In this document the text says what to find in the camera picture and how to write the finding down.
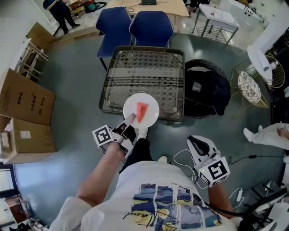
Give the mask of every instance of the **hand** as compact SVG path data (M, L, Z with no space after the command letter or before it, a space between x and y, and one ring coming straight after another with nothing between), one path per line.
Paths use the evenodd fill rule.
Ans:
M116 154L118 156L121 156L121 157L125 156L125 153L122 150L119 149L119 143L113 142L113 141L111 141L108 144L107 152L114 153L114 154Z
M288 132L284 128L281 128L277 129L277 133L280 137L285 137L285 134L287 134Z

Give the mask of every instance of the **blue chair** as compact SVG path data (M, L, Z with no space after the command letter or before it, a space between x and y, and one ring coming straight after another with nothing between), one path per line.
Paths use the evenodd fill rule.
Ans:
M105 70L107 67L103 58L111 58L117 46L130 46L131 34L129 27L131 17L125 7L104 9L96 22L96 29L104 34L103 41L97 53Z
M132 20L130 33L136 46L168 47L173 25L163 11L140 11Z

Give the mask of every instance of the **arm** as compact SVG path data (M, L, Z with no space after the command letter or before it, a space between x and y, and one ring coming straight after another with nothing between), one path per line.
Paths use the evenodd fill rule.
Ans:
M92 174L80 186L77 197L92 207L101 204L123 157L119 144L111 142Z
M50 10L50 9L56 4L56 2L60 2L60 1L61 1L61 0L55 0L54 2L51 3L50 6L48 6L48 7L46 8L46 10Z
M227 210L229 212L234 212L234 209L230 203L229 198L226 195L226 192L222 183L217 184L212 188L209 188L208 192L209 192L209 202L211 205L217 208L223 209L223 210ZM228 215L217 210L216 212L228 219L231 219L234 217L232 215Z

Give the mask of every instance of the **graphic print on shirt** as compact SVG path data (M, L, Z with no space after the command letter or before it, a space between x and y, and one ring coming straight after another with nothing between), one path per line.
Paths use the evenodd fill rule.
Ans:
M123 219L155 231L196 229L221 224L221 218L204 207L193 190L182 186L143 184L132 200L131 211Z

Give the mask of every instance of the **glass table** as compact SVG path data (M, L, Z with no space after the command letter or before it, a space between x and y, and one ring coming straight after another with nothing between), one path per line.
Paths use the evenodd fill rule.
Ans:
M146 93L158 102L160 119L180 121L184 115L184 66L181 50L117 47L105 78L100 111L122 114L128 97Z

